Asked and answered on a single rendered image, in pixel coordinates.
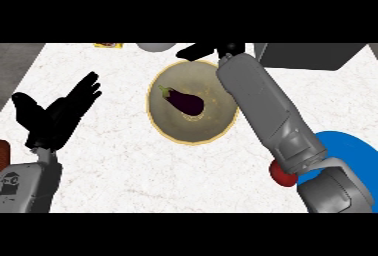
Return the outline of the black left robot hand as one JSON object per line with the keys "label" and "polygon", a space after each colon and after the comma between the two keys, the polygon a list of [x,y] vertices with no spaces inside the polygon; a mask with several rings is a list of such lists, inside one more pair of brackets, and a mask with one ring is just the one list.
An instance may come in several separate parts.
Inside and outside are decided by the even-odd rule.
{"label": "black left robot hand", "polygon": [[24,146],[29,149],[58,150],[73,133],[81,118],[101,92],[98,75],[89,72],[64,97],[58,97],[42,108],[30,96],[22,92],[11,95],[16,121],[27,130]]}

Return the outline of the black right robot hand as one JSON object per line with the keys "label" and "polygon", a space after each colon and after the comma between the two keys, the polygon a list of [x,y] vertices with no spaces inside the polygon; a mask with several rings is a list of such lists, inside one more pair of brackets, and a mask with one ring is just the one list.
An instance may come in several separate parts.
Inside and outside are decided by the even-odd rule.
{"label": "black right robot hand", "polygon": [[243,43],[194,43],[177,52],[175,57],[187,61],[194,61],[212,53],[216,53],[218,58],[222,58],[227,54],[234,56],[243,52]]}

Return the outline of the dark purple eggplant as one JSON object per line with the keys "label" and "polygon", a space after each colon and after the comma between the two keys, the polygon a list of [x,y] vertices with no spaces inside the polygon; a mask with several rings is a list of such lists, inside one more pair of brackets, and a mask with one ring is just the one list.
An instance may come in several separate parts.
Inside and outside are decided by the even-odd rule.
{"label": "dark purple eggplant", "polygon": [[162,85],[159,85],[157,88],[162,92],[162,98],[180,112],[190,116],[197,116],[202,113],[203,100],[197,96],[184,94]]}

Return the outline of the beige plate with yellow rim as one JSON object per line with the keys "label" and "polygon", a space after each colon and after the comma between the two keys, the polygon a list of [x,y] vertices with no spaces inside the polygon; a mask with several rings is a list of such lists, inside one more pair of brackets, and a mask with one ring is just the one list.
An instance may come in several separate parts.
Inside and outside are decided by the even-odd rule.
{"label": "beige plate with yellow rim", "polygon": [[[150,123],[171,141],[199,145],[221,137],[237,117],[237,105],[215,76],[216,65],[208,61],[180,61],[156,75],[146,96]],[[203,100],[203,110],[190,116],[163,96],[166,88]]]}

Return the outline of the blue bowl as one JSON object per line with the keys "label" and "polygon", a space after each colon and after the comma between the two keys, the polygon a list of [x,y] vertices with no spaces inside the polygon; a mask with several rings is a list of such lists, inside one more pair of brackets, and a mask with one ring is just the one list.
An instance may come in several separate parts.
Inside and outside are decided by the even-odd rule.
{"label": "blue bowl", "polygon": [[378,212],[378,151],[336,131],[315,134],[326,158],[298,178],[296,192],[309,213]]}

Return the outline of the grey round object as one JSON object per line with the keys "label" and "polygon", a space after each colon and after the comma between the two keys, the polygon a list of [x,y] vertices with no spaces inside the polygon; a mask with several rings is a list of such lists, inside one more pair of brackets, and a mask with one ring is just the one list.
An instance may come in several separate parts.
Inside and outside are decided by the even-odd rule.
{"label": "grey round object", "polygon": [[174,43],[138,43],[137,46],[147,52],[163,52],[174,46]]}

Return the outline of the brown wooden object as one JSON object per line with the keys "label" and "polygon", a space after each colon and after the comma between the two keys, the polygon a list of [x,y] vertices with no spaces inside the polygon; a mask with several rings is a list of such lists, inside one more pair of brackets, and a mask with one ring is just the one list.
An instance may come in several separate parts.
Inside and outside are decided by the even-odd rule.
{"label": "brown wooden object", "polygon": [[10,165],[10,144],[0,140],[0,171]]}

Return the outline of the dark grey box appliance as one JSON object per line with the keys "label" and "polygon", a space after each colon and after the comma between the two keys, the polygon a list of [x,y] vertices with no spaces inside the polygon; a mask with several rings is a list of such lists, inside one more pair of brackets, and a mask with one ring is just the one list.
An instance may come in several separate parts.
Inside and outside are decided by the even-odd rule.
{"label": "dark grey box appliance", "polygon": [[255,43],[255,58],[267,68],[337,70],[364,43]]}

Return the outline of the red round object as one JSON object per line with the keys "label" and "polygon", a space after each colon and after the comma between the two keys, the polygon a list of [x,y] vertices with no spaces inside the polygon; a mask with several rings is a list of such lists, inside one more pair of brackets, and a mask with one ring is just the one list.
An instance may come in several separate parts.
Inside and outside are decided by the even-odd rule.
{"label": "red round object", "polygon": [[280,186],[292,187],[296,184],[298,176],[295,174],[286,174],[275,161],[271,161],[268,173],[271,179]]}

